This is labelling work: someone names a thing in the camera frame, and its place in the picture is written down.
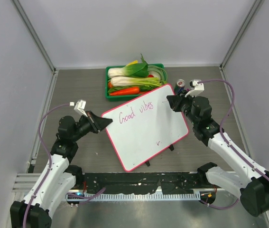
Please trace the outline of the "pink framed whiteboard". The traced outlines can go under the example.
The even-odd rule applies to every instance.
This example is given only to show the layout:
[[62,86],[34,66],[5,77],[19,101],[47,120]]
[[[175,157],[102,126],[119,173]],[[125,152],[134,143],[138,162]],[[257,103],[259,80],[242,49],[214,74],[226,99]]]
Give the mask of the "pink framed whiteboard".
[[184,115],[163,103],[173,94],[173,87],[166,84],[102,114],[113,120],[106,132],[126,172],[189,134]]

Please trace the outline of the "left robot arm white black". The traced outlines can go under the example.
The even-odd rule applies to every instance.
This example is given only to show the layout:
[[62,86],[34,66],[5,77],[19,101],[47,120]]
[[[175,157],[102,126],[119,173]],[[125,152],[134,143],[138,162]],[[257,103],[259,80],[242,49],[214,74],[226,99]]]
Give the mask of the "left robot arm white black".
[[99,133],[113,122],[88,111],[79,121],[71,116],[59,120],[56,141],[48,153],[47,164],[38,180],[23,198],[10,207],[13,228],[49,228],[53,215],[69,190],[83,185],[82,168],[72,165],[77,141],[88,133]]

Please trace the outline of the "energy drink can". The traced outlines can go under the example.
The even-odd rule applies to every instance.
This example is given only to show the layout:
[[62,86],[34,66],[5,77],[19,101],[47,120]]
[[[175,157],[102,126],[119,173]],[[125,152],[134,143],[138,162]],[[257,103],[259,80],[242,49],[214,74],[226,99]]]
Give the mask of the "energy drink can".
[[183,79],[178,79],[174,86],[174,93],[179,94],[183,91],[184,87],[186,85],[186,82]]

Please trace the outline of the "green long beans bundle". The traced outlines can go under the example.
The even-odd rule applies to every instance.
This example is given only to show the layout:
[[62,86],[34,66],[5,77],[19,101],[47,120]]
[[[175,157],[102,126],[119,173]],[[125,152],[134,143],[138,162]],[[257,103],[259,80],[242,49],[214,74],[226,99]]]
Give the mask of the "green long beans bundle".
[[165,69],[161,68],[161,67],[158,67],[158,66],[153,66],[153,65],[149,65],[148,66],[148,71],[149,70],[158,70],[162,73],[162,80],[161,81],[164,81],[166,82],[167,81],[167,72]]

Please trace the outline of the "white onion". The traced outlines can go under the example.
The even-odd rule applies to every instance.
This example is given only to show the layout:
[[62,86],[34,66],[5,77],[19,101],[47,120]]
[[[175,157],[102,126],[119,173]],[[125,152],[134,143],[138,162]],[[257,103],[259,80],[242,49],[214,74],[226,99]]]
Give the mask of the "white onion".
[[158,70],[149,70],[148,74],[153,75],[154,78],[157,78],[158,80],[162,80],[162,73]]

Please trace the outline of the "green leaf spinach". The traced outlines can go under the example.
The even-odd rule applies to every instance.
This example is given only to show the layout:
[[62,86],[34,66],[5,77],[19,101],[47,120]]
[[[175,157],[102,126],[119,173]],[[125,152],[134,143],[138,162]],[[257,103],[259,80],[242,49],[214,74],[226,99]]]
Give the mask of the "green leaf spinach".
[[113,92],[116,92],[116,91],[120,91],[122,89],[127,89],[127,88],[130,88],[131,86],[116,86],[116,87],[112,87],[108,90],[108,93],[113,93]]

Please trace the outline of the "upper bok choy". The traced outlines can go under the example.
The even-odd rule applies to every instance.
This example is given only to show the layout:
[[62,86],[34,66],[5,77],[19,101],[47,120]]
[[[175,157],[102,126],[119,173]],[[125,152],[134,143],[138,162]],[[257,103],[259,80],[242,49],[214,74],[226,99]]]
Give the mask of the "upper bok choy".
[[148,76],[148,63],[141,55],[141,62],[130,66],[109,68],[107,73],[109,78],[117,76],[130,76],[130,77],[147,77]]

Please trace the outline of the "orange carrot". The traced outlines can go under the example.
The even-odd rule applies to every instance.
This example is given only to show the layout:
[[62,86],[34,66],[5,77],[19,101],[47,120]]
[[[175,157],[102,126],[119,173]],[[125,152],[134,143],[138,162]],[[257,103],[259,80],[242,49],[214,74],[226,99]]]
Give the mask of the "orange carrot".
[[139,87],[130,87],[127,89],[122,89],[120,91],[116,91],[113,93],[110,93],[110,96],[123,96],[123,95],[136,95],[140,92]]

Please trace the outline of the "green plastic tray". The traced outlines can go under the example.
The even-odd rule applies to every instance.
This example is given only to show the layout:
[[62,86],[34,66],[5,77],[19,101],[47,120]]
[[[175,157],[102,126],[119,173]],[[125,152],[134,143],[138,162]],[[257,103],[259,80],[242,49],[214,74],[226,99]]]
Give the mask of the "green plastic tray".
[[139,63],[106,67],[105,96],[110,101],[128,101],[167,83],[163,64]]

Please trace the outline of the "lower celery bok choy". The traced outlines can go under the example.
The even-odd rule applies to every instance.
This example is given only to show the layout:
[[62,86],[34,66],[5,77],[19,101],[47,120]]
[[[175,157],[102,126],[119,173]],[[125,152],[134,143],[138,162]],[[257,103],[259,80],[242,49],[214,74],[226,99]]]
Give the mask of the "lower celery bok choy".
[[119,86],[143,86],[147,88],[161,87],[167,82],[156,77],[129,77],[117,76],[110,80],[114,87]]

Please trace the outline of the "yellow pepper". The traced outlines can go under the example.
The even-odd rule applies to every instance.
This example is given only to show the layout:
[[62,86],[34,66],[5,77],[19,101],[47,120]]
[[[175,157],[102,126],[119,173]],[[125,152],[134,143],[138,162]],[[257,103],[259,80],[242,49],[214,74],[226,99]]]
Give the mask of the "yellow pepper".
[[130,65],[133,65],[133,64],[137,64],[137,63],[138,63],[138,60],[134,60],[134,61],[128,63],[127,66],[130,66]]

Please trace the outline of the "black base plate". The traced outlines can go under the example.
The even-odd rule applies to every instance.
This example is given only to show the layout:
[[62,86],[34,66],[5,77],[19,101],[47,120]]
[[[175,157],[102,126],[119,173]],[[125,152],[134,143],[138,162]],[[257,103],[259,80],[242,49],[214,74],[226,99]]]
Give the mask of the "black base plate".
[[69,171],[75,177],[73,190],[95,194],[105,188],[105,194],[154,194],[160,187],[163,194],[192,193],[194,189],[218,188],[199,173],[189,172],[134,172],[85,173]]

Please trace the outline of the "right aluminium frame post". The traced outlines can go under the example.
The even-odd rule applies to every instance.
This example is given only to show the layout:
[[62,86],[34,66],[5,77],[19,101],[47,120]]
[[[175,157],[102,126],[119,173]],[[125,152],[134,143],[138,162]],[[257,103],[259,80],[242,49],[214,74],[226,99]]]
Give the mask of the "right aluminium frame post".
[[250,24],[252,23],[254,17],[260,10],[264,0],[255,0],[249,9],[246,17],[244,18],[244,21],[242,22],[235,38],[232,41],[232,44],[230,45],[222,63],[220,64],[220,69],[224,70],[227,63],[229,62],[230,58],[232,57],[234,51],[236,50],[237,46],[239,45],[241,39],[243,38],[245,32],[249,28]]

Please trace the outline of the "aluminium frame post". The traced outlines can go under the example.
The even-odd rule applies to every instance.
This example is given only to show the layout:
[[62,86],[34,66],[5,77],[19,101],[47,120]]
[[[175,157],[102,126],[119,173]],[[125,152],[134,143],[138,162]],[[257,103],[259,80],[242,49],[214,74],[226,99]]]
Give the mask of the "aluminium frame post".
[[23,6],[21,5],[19,0],[11,0],[11,3],[13,4],[13,6],[15,7],[17,13],[19,14],[21,20],[23,21],[25,27],[27,28],[29,34],[31,35],[31,37],[33,38],[33,41],[35,42],[37,48],[39,49],[42,57],[44,58],[44,60],[46,61],[48,67],[50,68],[50,70],[52,72],[55,72],[56,68],[54,66],[54,64],[52,63],[44,45],[42,44],[36,30],[34,29],[34,26],[32,25],[27,13],[25,12]]
[[220,64],[220,69],[224,70],[227,63],[229,62],[230,58],[232,57],[234,51],[236,50],[237,46],[239,45],[241,39],[243,38],[245,32],[249,28],[250,24],[252,23],[254,17],[260,10],[264,0],[255,0],[249,9],[246,17],[244,18],[244,21],[242,22],[235,38],[232,41],[232,44],[230,45],[222,63]]

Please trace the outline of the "left aluminium frame post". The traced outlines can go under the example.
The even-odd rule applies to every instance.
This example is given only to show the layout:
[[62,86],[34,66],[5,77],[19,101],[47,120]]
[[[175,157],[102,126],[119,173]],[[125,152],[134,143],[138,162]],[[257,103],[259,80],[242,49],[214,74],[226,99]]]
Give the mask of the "left aluminium frame post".
[[21,20],[23,21],[25,27],[27,28],[29,34],[31,35],[31,37],[33,38],[33,41],[35,42],[37,48],[39,49],[42,57],[44,58],[44,60],[46,61],[48,67],[50,68],[50,70],[52,72],[55,72],[56,68],[54,66],[54,64],[52,63],[44,45],[42,44],[36,30],[34,29],[34,26],[32,25],[27,13],[25,12],[23,6],[21,5],[19,0],[11,0],[11,3],[13,4],[13,6],[15,7],[17,13],[19,14]]

